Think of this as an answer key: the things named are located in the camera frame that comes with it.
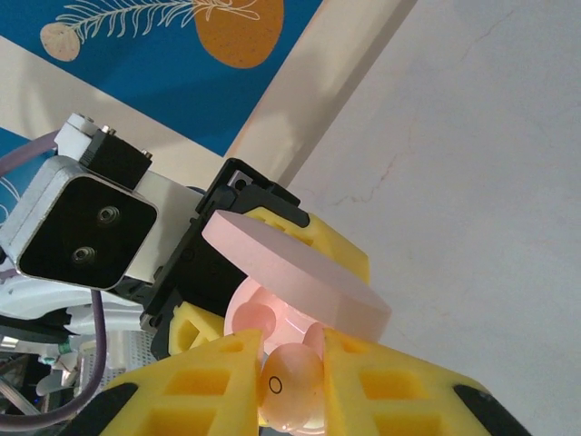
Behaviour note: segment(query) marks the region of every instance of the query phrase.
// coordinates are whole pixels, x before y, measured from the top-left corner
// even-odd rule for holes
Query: purple cable
[[[0,157],[0,177],[4,177],[20,165],[56,148],[54,138],[58,131],[45,134],[28,144],[21,145],[9,154]]]
[[[0,158],[0,177],[5,176],[20,165],[26,164],[36,156],[53,150],[56,147],[54,138],[57,133],[51,132],[45,134]],[[9,274],[12,273],[13,271],[11,270],[4,272],[8,277],[2,277],[2,279],[9,278]],[[73,416],[93,398],[99,389],[105,371],[105,363],[107,360],[107,333],[105,331],[105,315],[103,312],[101,293],[99,291],[91,291],[91,299],[93,301],[97,356],[89,383],[78,397],[55,411],[28,416],[0,414],[0,431],[30,431],[49,427]]]
[[[49,425],[56,424],[71,417],[93,398],[103,378],[105,361],[107,359],[107,336],[105,333],[105,318],[101,293],[99,291],[91,291],[91,298],[93,300],[97,358],[93,374],[91,374],[91,380],[86,388],[74,400],[55,411],[28,416],[0,414],[0,431],[30,431],[48,427]]]

